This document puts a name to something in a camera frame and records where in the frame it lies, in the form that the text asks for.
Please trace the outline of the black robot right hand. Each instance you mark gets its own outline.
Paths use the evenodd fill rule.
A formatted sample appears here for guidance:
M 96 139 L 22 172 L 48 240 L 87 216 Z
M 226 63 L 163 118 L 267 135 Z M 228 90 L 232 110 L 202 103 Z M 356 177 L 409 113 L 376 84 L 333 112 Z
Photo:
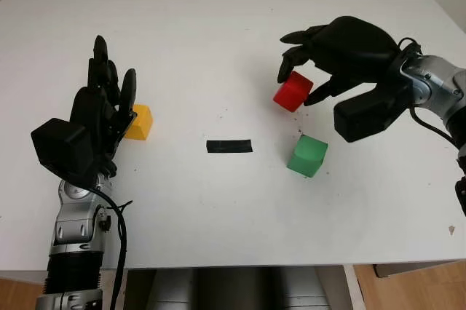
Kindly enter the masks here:
M 296 66 L 309 61 L 331 75 L 309 94 L 304 101 L 306 106 L 336 97 L 362 83 L 377 83 L 400 52 L 387 32 L 351 16 L 288 33 L 280 41 L 292 47 L 283 53 L 278 83 L 286 82 Z

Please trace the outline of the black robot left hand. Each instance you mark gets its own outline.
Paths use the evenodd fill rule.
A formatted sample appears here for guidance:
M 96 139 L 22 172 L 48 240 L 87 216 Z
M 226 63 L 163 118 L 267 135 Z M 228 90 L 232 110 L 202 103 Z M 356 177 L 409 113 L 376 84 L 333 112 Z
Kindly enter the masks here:
M 93 163 L 97 171 L 112 178 L 117 173 L 113 162 L 119 143 L 134 122 L 136 72 L 127 70 L 119 84 L 117 68 L 108 58 L 105 39 L 95 38 L 93 57 L 89 59 L 87 86 L 75 98 L 70 121 L 90 132 Z

